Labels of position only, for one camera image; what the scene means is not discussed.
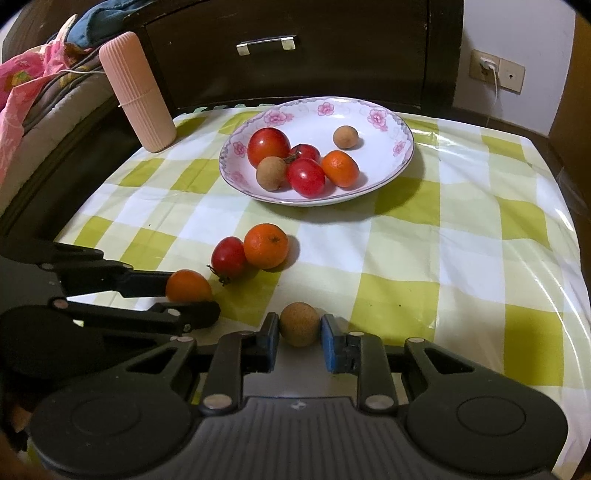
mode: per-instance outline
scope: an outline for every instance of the plate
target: plate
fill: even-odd
[[[338,150],[332,136],[342,125],[359,132],[359,144],[346,150],[359,165],[359,178],[353,186],[342,189],[327,179],[323,193],[308,198],[288,187],[267,192],[256,182],[256,170],[248,161],[246,146],[257,130],[278,128],[292,147],[307,143],[326,155]],[[345,202],[383,187],[406,168],[413,151],[413,134],[408,125],[383,106],[343,97],[305,98],[272,107],[238,127],[222,147],[219,166],[222,178],[249,197],[308,207]]]

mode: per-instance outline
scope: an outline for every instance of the tablecloth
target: tablecloth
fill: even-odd
[[[177,142],[135,153],[59,240],[137,269],[207,276],[222,238],[276,223],[291,238],[286,265],[227,287],[212,278],[222,318],[198,339],[256,329],[293,301],[385,343],[422,336],[555,399],[569,421],[555,473],[569,478],[591,436],[591,312],[573,222],[532,143],[402,114],[417,148],[394,181],[333,206],[269,205],[230,188],[217,163],[234,129],[265,108],[178,117]],[[146,309],[153,299],[85,301]]]

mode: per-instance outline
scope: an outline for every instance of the checkered tablecloth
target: checkered tablecloth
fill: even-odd
[[[417,148],[390,184],[339,205],[269,205],[231,189],[217,164],[229,134],[263,109],[177,118],[180,140],[134,154],[59,240],[137,269],[209,275],[222,238],[276,223],[292,236],[287,265],[225,288],[212,279],[222,318],[204,341],[255,329],[293,301],[386,343],[433,340],[562,406],[570,431],[555,471],[569,478],[591,436],[591,313],[573,222],[532,143],[402,115]],[[146,309],[153,300],[86,301]]]

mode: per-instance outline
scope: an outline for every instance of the longan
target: longan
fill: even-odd
[[[320,316],[307,303],[297,301],[283,309],[279,316],[279,331],[287,343],[296,347],[309,346],[320,332]]]
[[[287,175],[287,165],[279,157],[266,157],[256,168],[256,181],[268,192],[281,188]]]
[[[338,127],[333,134],[333,142],[342,149],[353,148],[359,142],[357,130],[349,125]]]

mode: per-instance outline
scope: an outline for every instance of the blue cloth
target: blue cloth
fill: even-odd
[[[155,0],[106,0],[82,15],[70,30],[67,41],[81,48],[95,48],[123,33],[127,15]]]

